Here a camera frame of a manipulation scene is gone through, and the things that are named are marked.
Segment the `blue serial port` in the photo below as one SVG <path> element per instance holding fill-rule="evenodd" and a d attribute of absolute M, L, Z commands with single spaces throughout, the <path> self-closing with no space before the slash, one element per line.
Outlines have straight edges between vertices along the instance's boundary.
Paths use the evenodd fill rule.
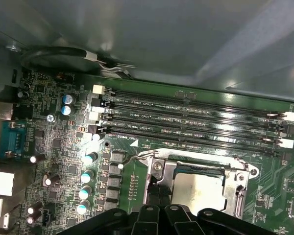
<path fill-rule="evenodd" d="M 4 121 L 1 128 L 0 158 L 20 158 L 26 136 L 26 122 Z"/>

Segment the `black cable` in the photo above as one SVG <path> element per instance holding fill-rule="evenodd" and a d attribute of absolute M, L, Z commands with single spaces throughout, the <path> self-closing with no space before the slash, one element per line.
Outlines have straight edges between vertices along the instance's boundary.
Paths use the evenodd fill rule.
<path fill-rule="evenodd" d="M 52 55 L 69 55 L 75 57 L 85 58 L 87 52 L 83 49 L 74 47 L 43 47 L 33 49 L 21 56 L 21 65 L 29 70 L 50 70 L 52 68 L 46 68 L 40 65 L 31 63 L 32 60 L 41 58 L 44 56 Z"/>

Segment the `cpu socket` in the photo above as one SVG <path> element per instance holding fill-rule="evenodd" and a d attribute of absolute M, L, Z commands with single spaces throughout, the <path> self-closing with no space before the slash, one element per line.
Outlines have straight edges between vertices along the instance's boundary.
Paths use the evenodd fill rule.
<path fill-rule="evenodd" d="M 173 204 L 185 205 L 194 215 L 213 208 L 242 218 L 248 181 L 259 169 L 240 158 L 159 148 L 144 151 L 148 167 L 143 203 L 152 183 L 171 189 Z"/>

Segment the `capacitor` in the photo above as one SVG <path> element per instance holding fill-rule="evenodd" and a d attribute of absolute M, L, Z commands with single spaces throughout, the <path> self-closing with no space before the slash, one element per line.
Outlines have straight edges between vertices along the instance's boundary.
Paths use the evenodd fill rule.
<path fill-rule="evenodd" d="M 39 163 L 44 161 L 46 158 L 47 156 L 44 153 L 40 153 L 37 156 L 31 156 L 29 160 L 31 163 Z"/>
<path fill-rule="evenodd" d="M 96 152 L 92 152 L 82 157 L 82 162 L 85 165 L 91 165 L 97 159 L 98 159 L 98 154 Z"/>
<path fill-rule="evenodd" d="M 50 186 L 50 185 L 53 185 L 53 184 L 59 182 L 60 179 L 61 179 L 60 175 L 59 175 L 59 174 L 55 174 L 55 175 L 53 175 L 53 176 L 50 177 L 50 178 L 46 178 L 46 179 L 45 179 L 45 184 L 46 184 L 47 186 Z"/>
<path fill-rule="evenodd" d="M 89 186 L 84 186 L 78 193 L 80 199 L 85 200 L 92 194 L 92 188 Z"/>
<path fill-rule="evenodd" d="M 31 216 L 27 217 L 27 224 L 33 224 L 43 213 L 41 210 L 35 211 Z"/>
<path fill-rule="evenodd" d="M 99 141 L 102 139 L 102 135 L 101 134 L 93 134 L 92 139 L 93 139 L 93 141 Z"/>
<path fill-rule="evenodd" d="M 90 207 L 90 202 L 88 200 L 82 200 L 80 204 L 77 206 L 78 214 L 85 214 L 88 208 Z"/>
<path fill-rule="evenodd" d="M 37 201 L 35 204 L 31 205 L 28 209 L 27 212 L 29 214 L 34 214 L 35 211 L 39 210 L 44 206 L 44 203 L 42 201 Z"/>
<path fill-rule="evenodd" d="M 91 179 L 94 177 L 94 172 L 92 170 L 86 170 L 81 176 L 80 176 L 80 181 L 82 183 L 89 183 Z"/>
<path fill-rule="evenodd" d="M 75 108 L 71 105 L 64 105 L 61 108 L 61 113 L 65 116 L 73 115 L 75 113 Z"/>
<path fill-rule="evenodd" d="M 28 99 L 29 93 L 28 92 L 18 92 L 18 98 L 20 99 Z"/>
<path fill-rule="evenodd" d="M 28 83 L 21 83 L 20 84 L 20 88 L 23 90 L 23 91 L 29 91 L 30 89 L 30 85 Z"/>
<path fill-rule="evenodd" d="M 65 104 L 75 104 L 76 98 L 70 94 L 66 94 L 65 96 L 63 96 L 62 101 Z"/>

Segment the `motherboard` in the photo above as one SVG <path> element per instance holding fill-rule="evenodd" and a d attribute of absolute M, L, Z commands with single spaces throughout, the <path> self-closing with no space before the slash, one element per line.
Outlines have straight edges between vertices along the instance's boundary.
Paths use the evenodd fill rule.
<path fill-rule="evenodd" d="M 236 176 L 244 187 L 233 215 L 294 235 L 294 103 L 74 73 L 26 71 L 21 83 L 26 109 L 15 114 L 17 128 L 3 124 L 9 151 L 1 146 L 0 157 L 28 159 L 36 173 L 15 234 L 55 235 L 111 208 L 137 210 L 150 168 L 163 168 L 163 159 L 144 161 L 170 152 L 166 161 L 195 170 L 234 160 L 249 166 Z M 209 182 L 199 184 L 201 200 L 224 197 L 222 178 L 178 175 L 173 201 L 187 203 L 183 185 L 195 180 Z"/>

